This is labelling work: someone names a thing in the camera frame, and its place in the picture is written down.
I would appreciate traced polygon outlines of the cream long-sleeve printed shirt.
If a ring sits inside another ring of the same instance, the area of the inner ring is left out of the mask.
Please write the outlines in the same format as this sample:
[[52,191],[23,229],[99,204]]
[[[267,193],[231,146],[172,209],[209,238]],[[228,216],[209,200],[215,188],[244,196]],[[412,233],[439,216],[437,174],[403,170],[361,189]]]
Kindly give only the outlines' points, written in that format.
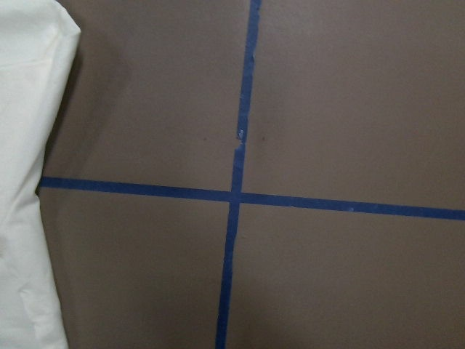
[[80,28],[57,1],[1,3],[1,346],[66,348],[40,201]]

